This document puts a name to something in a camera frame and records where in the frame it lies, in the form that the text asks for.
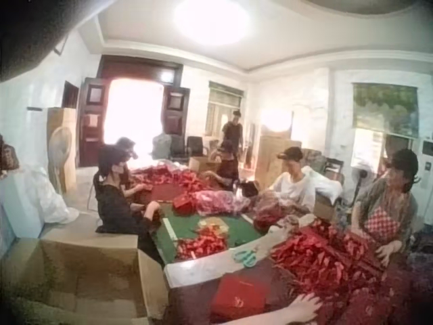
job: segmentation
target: bright doorway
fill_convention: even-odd
[[[104,142],[114,144],[120,137],[133,140],[139,158],[130,167],[152,162],[152,140],[162,133],[161,109],[164,86],[138,79],[111,82],[104,123]]]

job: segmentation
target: green table mat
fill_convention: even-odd
[[[171,204],[163,204],[162,210],[165,214],[164,217],[168,218],[170,221],[171,227],[173,228],[178,239],[197,237],[197,234],[193,231],[198,228],[198,222],[205,219],[205,217],[201,217],[198,214],[188,217],[175,215]],[[247,222],[242,217],[218,217],[220,217],[229,226],[229,236],[227,241],[230,248],[246,244],[247,242],[252,242],[253,240],[256,240],[262,236],[254,229],[251,223]],[[161,226],[154,234],[154,240],[165,264],[173,263],[176,257],[176,246],[171,240],[164,222],[162,222]]]

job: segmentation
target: white shirt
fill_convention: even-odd
[[[280,200],[290,199],[301,206],[305,206],[311,212],[316,203],[316,189],[308,175],[294,183],[289,173],[282,173],[269,188],[277,192]]]

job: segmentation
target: person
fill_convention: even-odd
[[[417,214],[411,194],[417,172],[417,155],[410,149],[399,150],[392,156],[386,177],[372,183],[353,207],[351,231],[380,245],[376,253],[385,266],[409,241]]]
[[[282,173],[269,187],[279,200],[293,200],[305,212],[313,212],[316,202],[316,191],[308,175],[301,170],[302,151],[298,147],[290,147],[278,155],[284,161],[286,172]]]
[[[307,323],[316,318],[316,312],[321,306],[319,298],[315,297],[314,294],[299,295],[286,308],[241,318],[224,325],[286,325],[291,323]]]
[[[239,170],[233,149],[233,144],[224,140],[219,148],[210,155],[210,160],[217,160],[218,158],[221,160],[217,172],[206,171],[203,173],[204,177],[214,179],[223,190],[227,191],[233,191],[233,185],[239,179]]]
[[[135,142],[133,140],[131,140],[127,137],[121,137],[119,140],[117,140],[116,146],[119,149],[125,151],[125,153],[127,154],[127,160],[130,160],[131,158],[132,159],[138,158],[137,153],[134,151]],[[144,184],[137,184],[136,186],[131,188],[131,181],[129,179],[129,176],[130,175],[129,175],[128,165],[125,164],[124,165],[124,173],[120,176],[120,184],[121,184],[121,188],[123,191],[123,195],[126,198],[130,198],[134,194],[141,192],[142,190],[145,189]]]
[[[225,123],[223,126],[223,140],[227,140],[232,143],[233,153],[236,159],[238,158],[240,147],[244,145],[244,132],[242,130],[242,124],[239,122],[240,118],[241,112],[239,110],[235,110],[233,112],[233,120]]]
[[[154,214],[160,209],[157,202],[129,204],[121,189],[121,175],[124,173],[129,155],[117,146],[105,145],[98,158],[98,172],[93,177],[97,210],[102,225],[99,233],[136,234],[139,248],[157,262],[162,260],[149,234]]]

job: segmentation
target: scissors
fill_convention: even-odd
[[[232,257],[236,263],[242,263],[245,267],[253,267],[257,263],[257,247],[252,250],[235,252]]]

